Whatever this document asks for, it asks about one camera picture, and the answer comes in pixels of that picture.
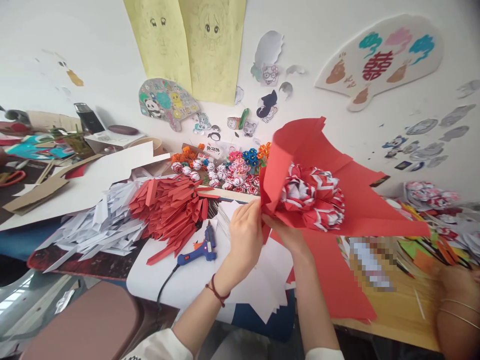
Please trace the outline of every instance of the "white wall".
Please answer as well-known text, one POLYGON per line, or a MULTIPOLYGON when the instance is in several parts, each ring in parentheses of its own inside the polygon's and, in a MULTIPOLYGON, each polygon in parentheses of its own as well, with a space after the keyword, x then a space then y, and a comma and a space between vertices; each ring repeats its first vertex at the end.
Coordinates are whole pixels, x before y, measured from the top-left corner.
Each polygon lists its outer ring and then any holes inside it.
MULTIPOLYGON (((459 191, 466 200, 480 200, 476 158, 480 154, 480 106, 461 120, 470 131, 446 143, 443 155, 449 158, 436 168, 396 170, 394 166, 407 156, 388 160, 381 148, 404 134, 405 127, 426 118, 441 119, 457 106, 479 102, 480 91, 464 100, 458 100, 455 93, 463 83, 480 79, 479 7, 475 0, 249 0, 238 78, 245 90, 242 103, 255 113, 259 98, 272 89, 260 87, 250 75, 257 43, 268 30, 284 34, 278 64, 283 69, 300 64, 308 70, 307 76, 289 75, 293 98, 279 103, 269 124, 260 122, 257 137, 266 142, 286 122, 325 116, 325 133, 340 151, 392 176, 377 188, 380 193, 392 194, 401 182, 421 179, 459 191), (430 18, 443 35, 445 54, 436 72, 376 96, 359 113, 346 110, 348 98, 313 87, 324 64, 344 43, 377 21, 403 13, 430 18)), ((74 116, 73 103, 86 102, 106 123, 130 125, 161 137, 174 151, 180 150, 183 141, 197 144, 208 140, 192 133, 191 120, 182 122, 182 132, 174 133, 167 122, 140 114, 138 90, 146 77, 121 0, 1 0, 0 45, 0 105, 6 109, 74 116), (54 57, 42 49, 63 56, 85 86, 74 86, 54 57), (71 91, 69 97, 61 86, 71 91)), ((222 140, 235 139, 226 118, 240 116, 243 107, 201 105, 210 122, 222 128, 222 140)), ((439 128, 416 139, 426 146, 442 134, 439 128)), ((251 144, 245 137, 237 143, 251 144)))

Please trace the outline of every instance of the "woman's right hand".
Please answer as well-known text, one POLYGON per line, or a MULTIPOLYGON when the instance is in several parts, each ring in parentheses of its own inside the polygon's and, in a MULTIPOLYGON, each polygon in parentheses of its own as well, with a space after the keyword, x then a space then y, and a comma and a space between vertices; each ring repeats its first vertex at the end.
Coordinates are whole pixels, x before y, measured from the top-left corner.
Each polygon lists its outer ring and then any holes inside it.
POLYGON ((262 214, 262 220, 273 229, 281 238, 283 245, 291 252, 292 256, 307 255, 311 256, 307 243, 300 230, 285 225, 278 218, 272 218, 266 214, 262 214))

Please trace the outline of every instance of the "cartoon character cutout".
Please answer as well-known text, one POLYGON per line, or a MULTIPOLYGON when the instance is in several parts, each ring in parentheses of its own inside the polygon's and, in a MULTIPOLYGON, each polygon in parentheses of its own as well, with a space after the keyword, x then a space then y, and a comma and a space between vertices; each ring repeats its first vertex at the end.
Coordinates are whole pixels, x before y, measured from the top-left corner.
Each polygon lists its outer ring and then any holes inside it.
POLYGON ((402 145, 403 143, 405 143, 409 138, 408 137, 403 137, 401 135, 398 135, 396 138, 394 138, 393 140, 389 141, 389 142, 386 142, 385 145, 382 146, 382 148, 384 149, 388 149, 388 148, 399 148, 400 145, 402 145))

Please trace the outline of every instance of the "yellow paper poster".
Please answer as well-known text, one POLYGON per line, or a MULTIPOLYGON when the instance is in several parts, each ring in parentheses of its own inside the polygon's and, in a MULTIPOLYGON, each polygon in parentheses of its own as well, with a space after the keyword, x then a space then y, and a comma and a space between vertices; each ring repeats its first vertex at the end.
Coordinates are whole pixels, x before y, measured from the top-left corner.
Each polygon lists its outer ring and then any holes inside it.
POLYGON ((192 93, 189 51, 177 0, 124 0, 147 78, 172 80, 192 93))
POLYGON ((179 0, 193 97, 234 105, 246 0, 179 0))

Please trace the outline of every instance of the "red and white paper flower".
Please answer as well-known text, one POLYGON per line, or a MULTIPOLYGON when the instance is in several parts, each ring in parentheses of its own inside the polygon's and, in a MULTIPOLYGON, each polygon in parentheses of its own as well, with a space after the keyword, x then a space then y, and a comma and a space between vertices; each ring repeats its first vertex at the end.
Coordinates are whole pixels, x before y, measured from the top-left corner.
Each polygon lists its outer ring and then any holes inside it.
POLYGON ((329 171, 306 169, 292 164, 285 179, 280 210, 302 213, 307 228, 338 230, 344 219, 345 204, 339 180, 329 171))

